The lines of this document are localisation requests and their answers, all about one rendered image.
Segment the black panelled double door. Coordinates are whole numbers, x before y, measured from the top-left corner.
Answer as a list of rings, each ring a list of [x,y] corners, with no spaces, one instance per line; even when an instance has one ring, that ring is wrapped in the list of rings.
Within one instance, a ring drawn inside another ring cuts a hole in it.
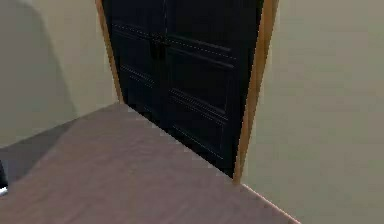
[[[123,100],[232,175],[264,0],[101,0]]]

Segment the black object with white base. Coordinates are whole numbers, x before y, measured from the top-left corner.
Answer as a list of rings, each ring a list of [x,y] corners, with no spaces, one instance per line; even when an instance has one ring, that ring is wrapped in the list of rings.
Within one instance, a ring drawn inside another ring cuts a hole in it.
[[[6,174],[0,160],[0,196],[5,195],[8,192],[8,182],[6,179]]]

